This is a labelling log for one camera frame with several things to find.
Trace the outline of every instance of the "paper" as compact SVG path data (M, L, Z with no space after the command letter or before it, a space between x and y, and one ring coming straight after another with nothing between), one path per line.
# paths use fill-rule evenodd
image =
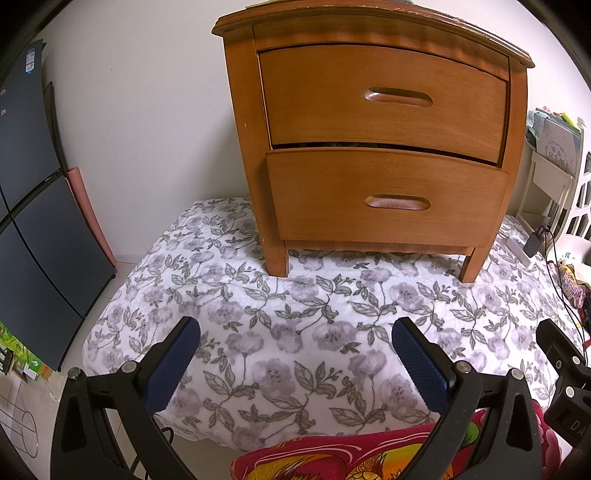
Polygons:
M575 177L580 143L580 137L574 135L571 130L546 118L538 140L537 152L562 171Z
M28 364L25 364L25 365L24 365L24 367L23 367L23 369L22 369L22 372L23 372L23 373L24 373L26 376L28 376L28 377L32 378L33 380L36 380L36 379L37 379L37 372L35 372L35 371L31 370L31 369L29 368Z

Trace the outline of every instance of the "bed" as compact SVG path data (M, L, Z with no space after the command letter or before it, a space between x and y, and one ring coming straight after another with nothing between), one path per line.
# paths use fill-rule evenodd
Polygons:
M247 198L197 202L146 253L83 347L91 375L139 360L178 320L201 345L160 418L189 439L255 450L308 434L357 434L435 421L390 342L408 316L454 360L523 370L547 407L557 375L535 345L552 318L580 346L540 254L527 270L503 249L526 235L506 216L474 284L463 257L290 251L266 274Z

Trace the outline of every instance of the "black clamp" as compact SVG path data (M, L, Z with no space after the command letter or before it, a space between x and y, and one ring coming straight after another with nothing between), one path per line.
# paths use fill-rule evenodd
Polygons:
M141 362L114 374L87 377L73 368L62 393L51 448L51 478L137 480L119 449L106 408L121 422L146 471L155 480L196 480L160 432L154 413L164 410L199 346L199 323L183 317Z
M392 327L392 344L427 407L441 414L431 435L400 480L435 480L460 448L472 416L488 408L484 428L461 480L539 480L541 444L530 390L521 370L502 377L478 373L470 363L453 363L407 317Z
M540 322L535 339L558 373L556 391L544 421L573 447L553 480L589 478L591 368L585 365L583 355L552 320Z

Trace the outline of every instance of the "top drawer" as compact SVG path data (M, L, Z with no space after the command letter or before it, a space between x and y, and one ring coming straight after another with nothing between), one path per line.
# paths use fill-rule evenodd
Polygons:
M259 55L273 145L409 145L498 163L506 83L388 47L319 45Z

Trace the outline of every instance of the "white wall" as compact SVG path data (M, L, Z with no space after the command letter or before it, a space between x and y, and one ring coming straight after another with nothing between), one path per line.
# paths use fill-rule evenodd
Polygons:
M420 0L420 5L462 18L527 51L535 63L528 70L528 110L548 106L585 119L591 127L591 92L553 33L517 0ZM524 148L507 213L515 215L527 174L531 150Z
M42 33L68 162L80 167L117 257L142 255L197 199L247 194L222 39L210 32L219 16L252 2L74 0ZM417 3L527 50L537 65L529 107L591 124L583 79L517 0ZM528 168L523 162L518 183Z

